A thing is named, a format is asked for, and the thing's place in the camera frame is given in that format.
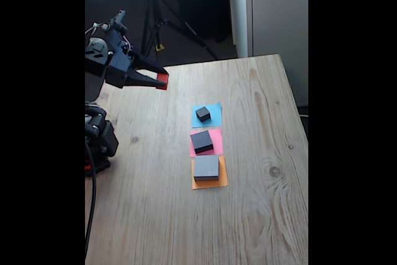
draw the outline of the wooden table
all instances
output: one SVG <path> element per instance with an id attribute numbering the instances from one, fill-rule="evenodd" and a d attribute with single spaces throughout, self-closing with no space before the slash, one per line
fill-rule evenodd
<path id="1" fill-rule="evenodd" d="M 307 264 L 308 141 L 280 57 L 167 70 L 167 91 L 101 90 L 120 144 L 86 264 Z M 229 186 L 193 191 L 192 107 L 217 102 Z M 86 225 L 90 204 L 86 180 Z"/>

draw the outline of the camera tripod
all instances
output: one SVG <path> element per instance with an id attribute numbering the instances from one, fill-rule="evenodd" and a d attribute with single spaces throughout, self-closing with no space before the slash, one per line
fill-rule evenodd
<path id="1" fill-rule="evenodd" d="M 161 14 L 160 10 L 160 1 L 185 25 L 184 28 L 180 28 L 175 23 L 171 22 L 168 19 L 164 19 L 163 15 Z M 149 19 L 151 11 L 153 11 L 153 20 L 154 25 L 152 28 L 149 27 Z M 155 49 L 156 55 L 157 52 L 164 49 L 164 46 L 160 42 L 159 38 L 159 30 L 161 26 L 167 25 L 170 28 L 174 29 L 176 32 L 179 32 L 183 36 L 187 37 L 191 41 L 199 44 L 207 52 L 213 57 L 213 59 L 218 60 L 218 57 L 209 49 L 209 47 L 205 44 L 205 42 L 197 35 L 194 29 L 187 23 L 165 0 L 150 0 L 150 3 L 146 6 L 146 13 L 145 13 L 145 24 L 143 26 L 143 38 L 141 44 L 141 53 L 144 56 L 149 56 L 150 50 L 152 48 Z M 147 34 L 149 31 L 149 39 L 146 41 Z"/>

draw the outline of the pink paper square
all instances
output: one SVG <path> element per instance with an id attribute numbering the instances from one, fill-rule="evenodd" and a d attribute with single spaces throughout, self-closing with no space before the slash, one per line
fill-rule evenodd
<path id="1" fill-rule="evenodd" d="M 190 132 L 190 135 L 195 135 L 196 133 L 204 132 L 205 130 L 194 130 Z M 196 155 L 194 151 L 192 138 L 190 138 L 190 157 L 193 158 L 198 155 L 222 155 L 223 154 L 223 139 L 222 131 L 220 128 L 214 130 L 208 130 L 210 134 L 211 141 L 213 143 L 213 149 L 201 152 Z"/>

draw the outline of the blue paper square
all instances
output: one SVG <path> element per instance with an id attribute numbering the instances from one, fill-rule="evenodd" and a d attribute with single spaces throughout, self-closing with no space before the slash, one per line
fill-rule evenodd
<path id="1" fill-rule="evenodd" d="M 201 122 L 196 115 L 196 111 L 201 109 L 202 107 L 206 107 L 211 114 L 211 119 L 208 119 L 204 122 Z M 192 127 L 220 127 L 220 126 L 222 126 L 222 107 L 220 102 L 217 103 L 216 105 L 193 107 Z"/>

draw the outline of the dark gray cube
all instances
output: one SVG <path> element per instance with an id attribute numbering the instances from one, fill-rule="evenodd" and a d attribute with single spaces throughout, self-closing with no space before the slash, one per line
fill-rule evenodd
<path id="1" fill-rule="evenodd" d="M 194 159 L 195 181 L 214 181 L 219 180 L 219 156 L 203 155 Z"/>
<path id="2" fill-rule="evenodd" d="M 211 113 L 207 110 L 206 107 L 202 107 L 199 110 L 196 110 L 196 116 L 201 122 L 211 119 Z"/>
<path id="3" fill-rule="evenodd" d="M 190 136 L 192 138 L 194 151 L 201 153 L 213 149 L 212 140 L 208 130 Z"/>

